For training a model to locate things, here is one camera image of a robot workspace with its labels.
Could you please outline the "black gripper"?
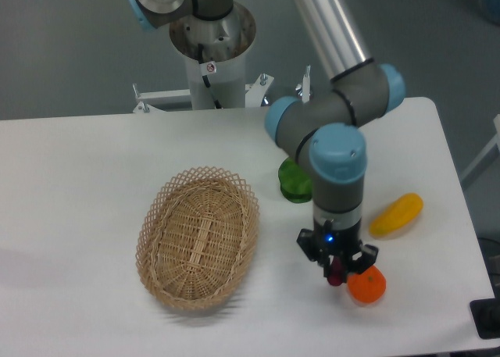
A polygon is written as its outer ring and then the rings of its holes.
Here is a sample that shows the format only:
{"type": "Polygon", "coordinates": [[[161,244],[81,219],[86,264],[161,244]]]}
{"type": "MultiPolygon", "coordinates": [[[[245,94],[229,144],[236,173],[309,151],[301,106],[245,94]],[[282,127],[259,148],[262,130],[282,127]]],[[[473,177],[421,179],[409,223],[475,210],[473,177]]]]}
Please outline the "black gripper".
{"type": "Polygon", "coordinates": [[[362,274],[377,261],[379,248],[360,243],[359,229],[361,221],[343,229],[333,230],[325,223],[320,226],[314,221],[314,229],[301,229],[297,244],[311,262],[316,262],[323,269],[323,276],[330,276],[331,256],[341,259],[342,279],[347,283],[352,274],[362,274]]]}

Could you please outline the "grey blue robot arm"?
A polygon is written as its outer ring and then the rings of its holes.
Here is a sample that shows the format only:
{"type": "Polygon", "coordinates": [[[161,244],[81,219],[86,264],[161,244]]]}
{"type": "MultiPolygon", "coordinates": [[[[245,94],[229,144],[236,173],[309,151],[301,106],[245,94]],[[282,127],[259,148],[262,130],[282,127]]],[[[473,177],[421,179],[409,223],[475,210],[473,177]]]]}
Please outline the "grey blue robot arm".
{"type": "MultiPolygon", "coordinates": [[[[194,109],[245,105],[242,59],[255,22],[235,0],[127,0],[146,30],[163,26],[184,57],[194,109]]],[[[366,142],[360,127],[402,104],[405,82],[391,65],[377,64],[343,0],[293,0],[330,79],[331,92],[306,101],[287,96],[268,110],[274,143],[312,182],[313,224],[297,238],[307,258],[333,285],[361,274],[378,250],[359,239],[366,142]]]]}

